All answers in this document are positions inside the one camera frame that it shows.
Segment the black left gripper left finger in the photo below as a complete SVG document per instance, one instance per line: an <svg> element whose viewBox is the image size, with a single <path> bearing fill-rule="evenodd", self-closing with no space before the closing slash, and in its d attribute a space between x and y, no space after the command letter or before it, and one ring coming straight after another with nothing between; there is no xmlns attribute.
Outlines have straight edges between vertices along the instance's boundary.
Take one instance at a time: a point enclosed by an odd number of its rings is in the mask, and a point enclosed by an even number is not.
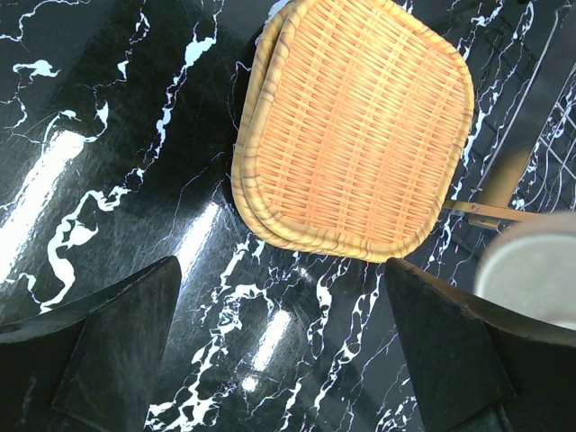
<svg viewBox="0 0 576 432"><path fill-rule="evenodd" d="M181 285L167 256L1 327L3 431L141 431Z"/></svg>

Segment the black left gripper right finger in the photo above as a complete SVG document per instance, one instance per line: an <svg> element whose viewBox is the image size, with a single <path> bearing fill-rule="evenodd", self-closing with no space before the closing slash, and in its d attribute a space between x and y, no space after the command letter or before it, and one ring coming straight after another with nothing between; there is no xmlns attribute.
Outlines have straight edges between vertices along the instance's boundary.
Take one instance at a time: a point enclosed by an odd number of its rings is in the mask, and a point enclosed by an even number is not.
<svg viewBox="0 0 576 432"><path fill-rule="evenodd" d="M384 268L427 431L573 431L575 333L397 258Z"/></svg>

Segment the blue and cream plate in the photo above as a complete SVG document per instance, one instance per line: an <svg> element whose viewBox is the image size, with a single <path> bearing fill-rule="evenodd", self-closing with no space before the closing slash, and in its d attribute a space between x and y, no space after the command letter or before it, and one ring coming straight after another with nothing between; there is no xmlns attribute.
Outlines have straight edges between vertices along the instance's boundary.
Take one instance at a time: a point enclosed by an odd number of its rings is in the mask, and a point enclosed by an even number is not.
<svg viewBox="0 0 576 432"><path fill-rule="evenodd" d="M473 293L508 310L575 329L575 214L518 222L481 256Z"/></svg>

